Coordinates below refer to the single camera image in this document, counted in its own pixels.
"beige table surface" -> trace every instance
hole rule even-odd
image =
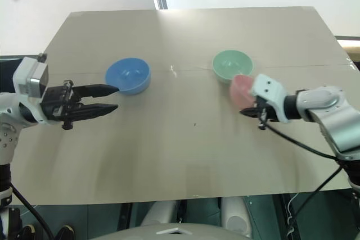
[[[314,190],[336,164],[237,113],[211,70],[225,49],[247,53],[254,75],[289,92],[340,85],[360,108],[359,73],[313,8],[76,12],[46,49],[49,85],[104,83],[111,63],[139,57],[151,66],[150,87],[86,99],[120,107],[73,130],[23,130],[14,184],[30,202],[55,205]],[[317,124],[274,126],[331,153]],[[347,187],[341,173],[326,189]]]

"green bowl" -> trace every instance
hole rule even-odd
[[[253,67],[253,62],[249,56],[235,50],[222,51],[213,60],[215,75],[219,81],[227,84],[237,74],[250,75]]]

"floor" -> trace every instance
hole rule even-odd
[[[293,202],[294,210],[306,199],[300,194]],[[280,239],[277,216],[271,195],[245,197],[250,210],[254,240]],[[130,227],[139,226],[152,202],[134,203]],[[37,239],[42,239],[42,230],[31,213],[19,206],[23,224],[34,224]],[[118,227],[121,204],[37,206],[36,209],[56,232],[64,224],[72,225],[76,239],[91,239],[115,232]],[[187,201],[184,222],[220,226],[220,211],[216,198]],[[350,208],[350,189],[320,192],[303,210],[298,218],[302,240],[353,240],[357,234]]]

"pink bowl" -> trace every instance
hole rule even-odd
[[[255,98],[250,94],[254,79],[247,75],[235,75],[230,84],[230,98],[239,109],[254,107]]]

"shoe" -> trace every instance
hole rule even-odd
[[[68,225],[62,226],[55,236],[55,240],[75,240],[74,229]]]
[[[19,240],[35,240],[35,228],[32,225],[26,225],[16,236]]]

